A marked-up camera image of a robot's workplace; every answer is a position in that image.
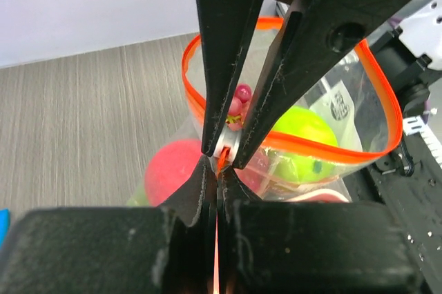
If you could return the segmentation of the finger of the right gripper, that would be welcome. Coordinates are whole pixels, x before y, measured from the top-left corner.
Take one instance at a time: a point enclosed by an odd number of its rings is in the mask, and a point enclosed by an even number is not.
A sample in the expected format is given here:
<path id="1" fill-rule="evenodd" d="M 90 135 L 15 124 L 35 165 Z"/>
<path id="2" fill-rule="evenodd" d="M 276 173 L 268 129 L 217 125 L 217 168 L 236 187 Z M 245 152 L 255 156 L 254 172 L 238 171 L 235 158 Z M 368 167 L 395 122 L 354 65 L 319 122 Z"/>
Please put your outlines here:
<path id="1" fill-rule="evenodd" d="M 244 168 L 277 119 L 359 41 L 411 0 L 307 0 L 290 12 L 262 68 L 233 162 Z"/>
<path id="2" fill-rule="evenodd" d="M 222 133 L 263 0 L 196 0 L 206 84 L 202 152 Z"/>

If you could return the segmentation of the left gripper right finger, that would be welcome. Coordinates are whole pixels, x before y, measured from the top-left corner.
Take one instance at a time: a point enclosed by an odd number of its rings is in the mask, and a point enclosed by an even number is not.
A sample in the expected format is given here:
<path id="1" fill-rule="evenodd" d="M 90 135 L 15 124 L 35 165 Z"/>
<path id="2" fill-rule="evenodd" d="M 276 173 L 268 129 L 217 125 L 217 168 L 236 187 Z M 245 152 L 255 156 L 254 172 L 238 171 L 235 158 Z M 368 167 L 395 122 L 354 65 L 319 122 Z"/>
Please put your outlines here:
<path id="1" fill-rule="evenodd" d="M 221 293 L 418 293 L 403 230 L 376 202 L 265 202 L 218 178 Z"/>

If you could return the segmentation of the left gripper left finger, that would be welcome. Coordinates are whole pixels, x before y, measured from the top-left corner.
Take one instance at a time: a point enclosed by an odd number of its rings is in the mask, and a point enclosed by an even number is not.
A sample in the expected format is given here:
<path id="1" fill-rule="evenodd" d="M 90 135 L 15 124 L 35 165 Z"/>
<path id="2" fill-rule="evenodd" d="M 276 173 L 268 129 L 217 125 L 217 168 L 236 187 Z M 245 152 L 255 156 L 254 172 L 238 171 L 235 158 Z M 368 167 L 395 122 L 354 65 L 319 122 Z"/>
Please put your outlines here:
<path id="1" fill-rule="evenodd" d="M 156 207 L 31 210 L 1 248 L 1 292 L 212 293 L 216 186 L 201 157 Z"/>

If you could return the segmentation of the green grape bunch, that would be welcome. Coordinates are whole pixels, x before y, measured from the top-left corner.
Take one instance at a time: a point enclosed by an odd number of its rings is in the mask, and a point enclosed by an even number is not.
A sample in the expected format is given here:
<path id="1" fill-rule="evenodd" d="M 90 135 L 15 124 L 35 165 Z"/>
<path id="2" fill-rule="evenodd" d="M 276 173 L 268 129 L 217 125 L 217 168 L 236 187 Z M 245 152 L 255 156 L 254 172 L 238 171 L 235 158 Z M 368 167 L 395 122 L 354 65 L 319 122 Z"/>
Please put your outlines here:
<path id="1" fill-rule="evenodd" d="M 146 192 L 143 186 L 138 186 L 128 199 L 127 206 L 150 206 Z"/>

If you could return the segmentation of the red pepper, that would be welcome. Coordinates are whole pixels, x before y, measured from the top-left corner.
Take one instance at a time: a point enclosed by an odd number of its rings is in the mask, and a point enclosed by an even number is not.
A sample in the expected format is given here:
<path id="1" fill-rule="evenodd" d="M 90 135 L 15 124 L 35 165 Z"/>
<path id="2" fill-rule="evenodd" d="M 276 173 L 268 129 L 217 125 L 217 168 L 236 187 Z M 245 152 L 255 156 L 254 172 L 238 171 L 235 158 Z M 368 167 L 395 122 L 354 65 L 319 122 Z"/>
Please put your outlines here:
<path id="1" fill-rule="evenodd" d="M 146 167 L 144 190 L 158 206 L 189 179 L 202 153 L 199 139 L 179 139 L 163 146 Z"/>

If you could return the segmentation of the purple grape bunch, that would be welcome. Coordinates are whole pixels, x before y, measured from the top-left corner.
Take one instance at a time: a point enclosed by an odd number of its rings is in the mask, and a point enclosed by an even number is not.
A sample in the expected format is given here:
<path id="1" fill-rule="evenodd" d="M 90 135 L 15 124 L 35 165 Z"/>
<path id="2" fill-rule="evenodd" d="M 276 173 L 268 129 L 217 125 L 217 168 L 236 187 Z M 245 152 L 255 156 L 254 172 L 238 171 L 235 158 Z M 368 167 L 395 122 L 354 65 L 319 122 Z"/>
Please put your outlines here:
<path id="1" fill-rule="evenodd" d="M 246 108 L 251 101 L 252 90 L 248 84 L 239 84 L 234 92 L 231 105 L 229 106 L 228 115 L 238 116 Z"/>

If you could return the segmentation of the clear zip top bag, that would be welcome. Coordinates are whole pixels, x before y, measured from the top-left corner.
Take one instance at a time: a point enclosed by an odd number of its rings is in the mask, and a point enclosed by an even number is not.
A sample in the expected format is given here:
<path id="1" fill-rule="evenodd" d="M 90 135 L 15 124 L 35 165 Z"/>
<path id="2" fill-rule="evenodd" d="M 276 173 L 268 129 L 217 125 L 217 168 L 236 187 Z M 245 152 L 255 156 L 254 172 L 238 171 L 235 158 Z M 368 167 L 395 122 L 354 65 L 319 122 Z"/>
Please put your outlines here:
<path id="1" fill-rule="evenodd" d="M 131 206 L 157 206 L 190 176 L 201 152 L 206 88 L 200 36 L 182 55 L 189 116 L 151 158 Z M 403 116 L 386 76 L 361 41 L 273 125 L 248 164 L 235 174 L 265 200 L 308 199 L 330 190 L 346 194 L 340 179 L 395 149 Z"/>

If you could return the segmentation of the green apple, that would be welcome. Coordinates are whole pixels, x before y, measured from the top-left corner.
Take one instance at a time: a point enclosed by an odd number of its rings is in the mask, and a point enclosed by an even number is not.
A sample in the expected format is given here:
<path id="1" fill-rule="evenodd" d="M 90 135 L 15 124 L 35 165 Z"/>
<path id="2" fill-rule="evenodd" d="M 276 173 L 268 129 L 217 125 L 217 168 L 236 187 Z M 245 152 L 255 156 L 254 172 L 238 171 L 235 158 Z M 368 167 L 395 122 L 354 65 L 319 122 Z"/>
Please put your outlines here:
<path id="1" fill-rule="evenodd" d="M 314 111 L 292 106 L 274 124 L 273 133 L 283 133 L 284 147 L 278 156 L 275 176 L 291 184 L 321 182 L 334 165 L 320 157 L 320 144 L 337 147 L 338 140 L 327 122 Z"/>

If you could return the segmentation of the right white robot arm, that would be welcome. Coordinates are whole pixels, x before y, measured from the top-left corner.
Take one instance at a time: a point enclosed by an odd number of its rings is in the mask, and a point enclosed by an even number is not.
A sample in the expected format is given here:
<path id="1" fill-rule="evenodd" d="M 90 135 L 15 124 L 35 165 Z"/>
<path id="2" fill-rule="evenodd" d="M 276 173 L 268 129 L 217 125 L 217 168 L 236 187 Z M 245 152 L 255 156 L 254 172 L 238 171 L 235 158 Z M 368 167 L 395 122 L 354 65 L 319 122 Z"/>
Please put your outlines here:
<path id="1" fill-rule="evenodd" d="M 428 96 L 441 76 L 441 0 L 431 0 L 373 46 L 366 38 L 411 0 L 278 0 L 290 9 L 274 39 L 244 128 L 225 126 L 262 0 L 196 0 L 206 83 L 202 152 L 217 156 L 230 147 L 230 161 L 244 168 L 261 143 L 341 164 L 370 163 L 381 153 L 339 150 L 273 133 L 279 117 L 350 50 L 357 53 L 382 102 L 389 137 L 386 151 L 402 136 L 403 95 Z"/>

